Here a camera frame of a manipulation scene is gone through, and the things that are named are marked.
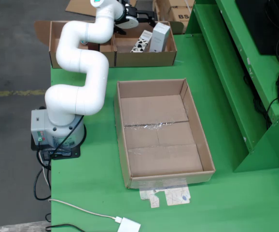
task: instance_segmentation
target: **label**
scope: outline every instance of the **label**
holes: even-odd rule
[[[187,15],[187,14],[184,14],[184,15],[179,14],[178,17],[179,17],[180,19],[189,18],[189,15]]]
[[[57,138],[57,137],[53,137],[53,144],[55,147],[57,147],[62,141],[64,140],[64,138]],[[73,137],[69,137],[62,145],[61,147],[70,147],[73,146],[75,144],[75,140]]]

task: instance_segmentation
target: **small white box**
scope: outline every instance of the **small white box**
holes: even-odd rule
[[[157,23],[153,29],[153,37],[151,39],[149,52],[164,52],[169,31],[170,26]]]
[[[151,32],[144,30],[131,52],[144,52],[152,35],[153,34]]]

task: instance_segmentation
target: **gray floor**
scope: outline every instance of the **gray floor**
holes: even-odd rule
[[[48,48],[36,38],[33,23],[92,19],[65,12],[68,2],[0,0],[0,226],[43,221],[50,212],[48,202],[33,197],[40,166],[29,147],[30,111],[44,105],[44,96],[14,95],[12,91],[50,86]],[[137,6],[151,9],[151,1],[138,2]],[[49,194],[43,178],[38,194]]]

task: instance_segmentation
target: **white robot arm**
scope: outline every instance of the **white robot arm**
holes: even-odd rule
[[[95,23],[68,22],[61,32],[56,59],[64,70],[86,73],[83,87],[55,85],[45,94],[50,121],[57,126],[70,124],[75,115],[93,115],[104,104],[109,63],[98,51],[79,49],[80,41],[103,44],[111,39],[114,21],[124,13],[117,0],[90,0],[97,8]]]
[[[136,27],[139,21],[154,23],[153,17],[149,21],[146,18],[138,21],[138,15],[147,15],[147,12],[137,11],[117,0],[90,2],[97,9],[95,23],[66,23],[56,51],[56,59],[62,69],[86,73],[85,85],[54,85],[47,90],[46,109],[33,110],[31,113],[31,133],[35,145],[57,147],[79,122],[80,116],[96,114],[103,107],[109,62],[98,51],[79,49],[80,41],[102,44],[111,39],[115,25],[121,29],[129,29]],[[83,138],[84,124],[81,122],[59,146],[73,148]]]

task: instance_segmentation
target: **empty cardboard box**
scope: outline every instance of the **empty cardboard box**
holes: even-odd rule
[[[139,23],[136,28],[125,29],[126,35],[114,34],[116,67],[172,66],[174,64],[177,48],[172,31],[169,33],[164,52],[148,52],[149,44],[145,52],[131,53],[144,30],[152,32],[153,27],[148,23]]]
[[[127,188],[210,180],[215,168],[185,79],[118,82],[114,108]]]
[[[53,69],[60,69],[56,60],[56,50],[62,28],[67,22],[68,21],[36,21],[34,23],[37,37],[42,43],[49,46],[49,56]],[[115,66],[115,47],[113,37],[104,44],[89,43],[87,45],[83,45],[79,43],[79,48],[100,51],[109,60],[110,67]]]

